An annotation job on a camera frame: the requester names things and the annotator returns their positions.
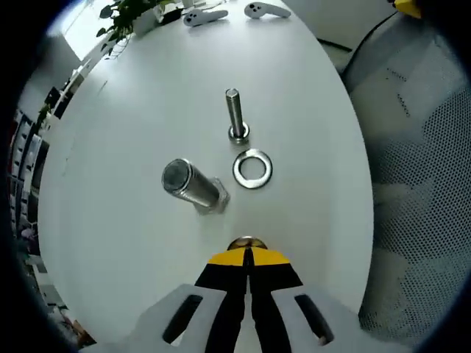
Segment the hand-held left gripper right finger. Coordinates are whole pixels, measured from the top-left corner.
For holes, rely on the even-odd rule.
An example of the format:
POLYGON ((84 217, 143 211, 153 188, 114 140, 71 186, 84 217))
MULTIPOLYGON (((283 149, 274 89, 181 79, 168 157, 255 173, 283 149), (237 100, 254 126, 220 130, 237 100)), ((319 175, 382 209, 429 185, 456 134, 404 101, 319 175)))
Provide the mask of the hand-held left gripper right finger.
POLYGON ((372 337, 358 316, 315 285, 304 285, 283 254, 251 248, 252 317, 263 352, 410 352, 372 337))

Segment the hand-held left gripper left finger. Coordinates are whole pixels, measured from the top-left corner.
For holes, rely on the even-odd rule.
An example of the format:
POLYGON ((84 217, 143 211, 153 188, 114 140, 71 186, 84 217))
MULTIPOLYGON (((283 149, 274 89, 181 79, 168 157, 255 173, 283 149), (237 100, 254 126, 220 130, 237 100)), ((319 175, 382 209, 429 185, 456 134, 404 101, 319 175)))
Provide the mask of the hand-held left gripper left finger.
POLYGON ((128 335, 83 351, 234 352, 244 318, 244 253, 214 255, 194 285, 180 285, 145 310, 128 335))

